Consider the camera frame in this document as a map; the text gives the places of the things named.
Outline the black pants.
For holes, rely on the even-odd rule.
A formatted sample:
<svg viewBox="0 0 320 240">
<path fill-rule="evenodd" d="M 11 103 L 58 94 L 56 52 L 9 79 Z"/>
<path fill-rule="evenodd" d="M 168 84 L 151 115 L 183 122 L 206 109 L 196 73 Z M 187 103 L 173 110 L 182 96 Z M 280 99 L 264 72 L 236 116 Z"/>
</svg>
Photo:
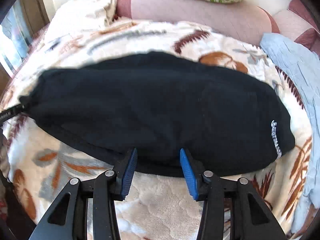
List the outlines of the black pants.
<svg viewBox="0 0 320 240">
<path fill-rule="evenodd" d="M 290 115 L 274 90 L 242 72 L 161 52 L 44 71 L 20 97 L 28 116 L 72 148 L 137 171 L 180 177 L 180 150 L 218 176 L 257 171 L 291 151 Z"/>
</svg>

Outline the leaf-patterned fleece blanket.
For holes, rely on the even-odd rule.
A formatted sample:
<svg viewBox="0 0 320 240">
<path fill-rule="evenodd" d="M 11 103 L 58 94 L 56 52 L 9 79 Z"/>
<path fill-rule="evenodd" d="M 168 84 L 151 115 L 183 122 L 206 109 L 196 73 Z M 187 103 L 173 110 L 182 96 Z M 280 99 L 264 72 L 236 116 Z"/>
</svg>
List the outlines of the leaf-patterned fleece blanket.
<svg viewBox="0 0 320 240">
<path fill-rule="evenodd" d="M 313 145 L 302 102 L 287 75 L 259 47 L 187 22 L 119 20 L 108 27 L 53 20 L 33 43 L 31 54 L 5 91 L 1 109 L 15 105 L 49 68 L 80 67 L 135 53 L 163 51 L 192 61 L 219 63 L 268 83 L 291 115 L 295 147 L 260 171 L 247 174 L 285 233 L 299 209 Z M 9 180 L 28 218 L 39 222 L 73 177 L 99 175 L 108 165 L 66 146 L 25 115 L 4 124 L 1 174 Z M 195 239 L 201 203 L 192 200 L 181 178 L 136 173 L 129 195 L 116 204 L 122 239 Z"/>
</svg>

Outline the white patterned pillow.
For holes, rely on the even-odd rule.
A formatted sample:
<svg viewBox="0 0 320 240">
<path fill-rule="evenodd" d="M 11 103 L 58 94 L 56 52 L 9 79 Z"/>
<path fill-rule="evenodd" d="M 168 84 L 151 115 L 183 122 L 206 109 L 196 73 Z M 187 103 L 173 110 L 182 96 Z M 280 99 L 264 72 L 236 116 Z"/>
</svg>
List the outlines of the white patterned pillow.
<svg viewBox="0 0 320 240">
<path fill-rule="evenodd" d="M 116 14 L 117 0 L 70 0 L 57 9 L 45 34 L 47 41 L 86 31 L 104 30 Z"/>
</svg>

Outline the light blue pillow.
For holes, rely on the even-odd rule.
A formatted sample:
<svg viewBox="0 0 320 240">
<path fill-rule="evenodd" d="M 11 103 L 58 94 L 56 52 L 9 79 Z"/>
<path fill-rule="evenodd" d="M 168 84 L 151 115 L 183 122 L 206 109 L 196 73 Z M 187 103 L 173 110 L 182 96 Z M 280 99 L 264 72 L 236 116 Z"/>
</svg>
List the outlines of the light blue pillow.
<svg viewBox="0 0 320 240">
<path fill-rule="evenodd" d="M 260 46 L 289 81 L 293 94 L 302 101 L 312 128 L 311 157 L 306 183 L 295 211 L 291 232 L 297 238 L 319 210 L 319 55 L 280 34 L 264 34 Z"/>
</svg>

